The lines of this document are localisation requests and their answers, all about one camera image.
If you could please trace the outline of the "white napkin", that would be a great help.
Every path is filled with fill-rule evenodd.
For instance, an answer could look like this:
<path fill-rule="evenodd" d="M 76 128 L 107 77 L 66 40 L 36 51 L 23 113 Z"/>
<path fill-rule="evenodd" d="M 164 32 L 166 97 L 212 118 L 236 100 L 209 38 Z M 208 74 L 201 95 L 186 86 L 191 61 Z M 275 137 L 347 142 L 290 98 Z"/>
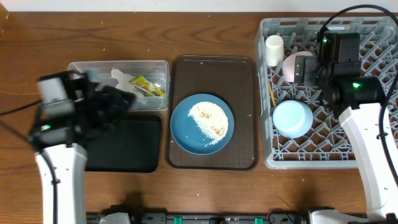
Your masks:
<path fill-rule="evenodd" d="M 118 81 L 116 89 L 130 93 L 134 91 L 134 84 L 130 83 L 130 81 L 134 79 L 134 76 L 123 73 L 117 68 L 113 68 L 111 71 L 111 77 Z"/>

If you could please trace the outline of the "white cup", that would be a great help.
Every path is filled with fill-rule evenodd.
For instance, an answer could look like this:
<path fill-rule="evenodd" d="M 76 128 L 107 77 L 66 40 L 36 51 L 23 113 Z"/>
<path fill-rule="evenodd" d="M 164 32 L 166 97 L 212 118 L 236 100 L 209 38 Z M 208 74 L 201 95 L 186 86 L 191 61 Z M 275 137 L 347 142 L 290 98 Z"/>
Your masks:
<path fill-rule="evenodd" d="M 270 67 L 276 67 L 284 60 L 284 40 L 279 35 L 271 35 L 265 41 L 265 61 Z"/>

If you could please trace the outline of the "yellow green snack wrapper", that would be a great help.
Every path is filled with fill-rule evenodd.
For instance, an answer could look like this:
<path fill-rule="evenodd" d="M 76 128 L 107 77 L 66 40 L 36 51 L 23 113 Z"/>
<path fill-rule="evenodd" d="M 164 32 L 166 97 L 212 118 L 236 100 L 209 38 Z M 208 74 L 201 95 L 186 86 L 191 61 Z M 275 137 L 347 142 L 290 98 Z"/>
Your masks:
<path fill-rule="evenodd" d="M 129 80 L 129 83 L 143 91 L 147 96 L 164 96 L 164 92 L 142 75 Z"/>

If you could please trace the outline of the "wooden chopstick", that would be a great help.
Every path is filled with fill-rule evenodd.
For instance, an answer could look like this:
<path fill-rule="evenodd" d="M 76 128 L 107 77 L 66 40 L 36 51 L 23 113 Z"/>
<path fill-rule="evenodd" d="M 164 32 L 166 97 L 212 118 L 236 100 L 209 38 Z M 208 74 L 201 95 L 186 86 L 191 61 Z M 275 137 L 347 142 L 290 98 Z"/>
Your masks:
<path fill-rule="evenodd" d="M 275 102 L 275 97 L 274 97 L 274 92 L 273 92 L 273 89 L 272 89 L 271 82 L 269 82 L 269 92 L 270 92 L 270 98 L 271 98 L 272 106 L 274 108 L 276 108 L 276 102 Z"/>

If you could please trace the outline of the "light blue bowl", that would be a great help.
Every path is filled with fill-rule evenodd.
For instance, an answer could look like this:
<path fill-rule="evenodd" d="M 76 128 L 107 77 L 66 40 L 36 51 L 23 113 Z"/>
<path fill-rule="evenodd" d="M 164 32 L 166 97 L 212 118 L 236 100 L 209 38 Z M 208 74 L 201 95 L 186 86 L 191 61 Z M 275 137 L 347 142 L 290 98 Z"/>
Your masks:
<path fill-rule="evenodd" d="M 313 113 L 305 103 L 287 100 L 275 108 L 272 121 L 279 134 L 294 139 L 305 135 L 310 130 Z"/>

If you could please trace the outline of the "large blue plate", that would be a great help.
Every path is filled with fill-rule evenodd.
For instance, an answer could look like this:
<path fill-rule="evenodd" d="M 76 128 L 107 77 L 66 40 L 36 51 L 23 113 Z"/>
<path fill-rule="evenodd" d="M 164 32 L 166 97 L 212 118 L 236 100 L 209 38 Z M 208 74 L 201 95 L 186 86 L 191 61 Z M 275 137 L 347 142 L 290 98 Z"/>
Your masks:
<path fill-rule="evenodd" d="M 194 120 L 188 117 L 191 107 L 201 101 L 215 103 L 224 110 L 228 117 L 229 128 L 226 137 L 215 145 L 205 146 L 205 144 L 210 142 L 210 139 L 206 138 Z M 182 100 L 174 109 L 170 122 L 170 130 L 174 141 L 187 152 L 201 156 L 214 154 L 222 150 L 230 142 L 234 127 L 235 120 L 231 108 L 221 98 L 209 94 L 196 94 Z"/>

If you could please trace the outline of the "white rice leftovers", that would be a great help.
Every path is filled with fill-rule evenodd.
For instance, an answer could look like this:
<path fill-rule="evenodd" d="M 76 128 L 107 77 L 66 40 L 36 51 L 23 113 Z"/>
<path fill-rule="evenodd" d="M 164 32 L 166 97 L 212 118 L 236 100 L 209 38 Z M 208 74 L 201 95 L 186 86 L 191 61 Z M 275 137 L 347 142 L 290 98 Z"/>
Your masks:
<path fill-rule="evenodd" d="M 215 145 L 226 137 L 229 128 L 228 117 L 215 103 L 201 101 L 193 105 L 188 112 L 188 117 L 191 117 L 201 133 L 210 139 L 205 146 Z"/>

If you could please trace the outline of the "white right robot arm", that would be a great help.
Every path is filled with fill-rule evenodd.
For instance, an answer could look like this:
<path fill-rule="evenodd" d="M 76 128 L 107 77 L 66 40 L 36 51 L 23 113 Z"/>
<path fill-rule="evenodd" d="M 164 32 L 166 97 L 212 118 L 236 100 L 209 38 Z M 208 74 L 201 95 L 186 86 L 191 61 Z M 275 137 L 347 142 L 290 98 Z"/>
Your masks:
<path fill-rule="evenodd" d="M 320 31 L 316 57 L 295 59 L 294 82 L 317 86 L 344 129 L 366 196 L 368 223 L 397 223 L 397 146 L 378 77 L 361 74 L 360 35 Z"/>

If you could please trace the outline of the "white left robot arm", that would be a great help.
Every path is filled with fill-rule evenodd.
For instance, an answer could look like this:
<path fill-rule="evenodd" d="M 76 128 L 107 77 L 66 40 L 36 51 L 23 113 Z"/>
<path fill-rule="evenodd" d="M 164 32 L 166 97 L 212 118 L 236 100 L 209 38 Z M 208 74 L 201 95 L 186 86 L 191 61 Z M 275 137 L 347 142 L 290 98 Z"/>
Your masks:
<path fill-rule="evenodd" d="M 109 129 L 136 100 L 133 93 L 100 83 L 90 70 L 38 79 L 41 104 L 29 144 L 40 172 L 44 223 L 86 223 L 85 141 Z"/>

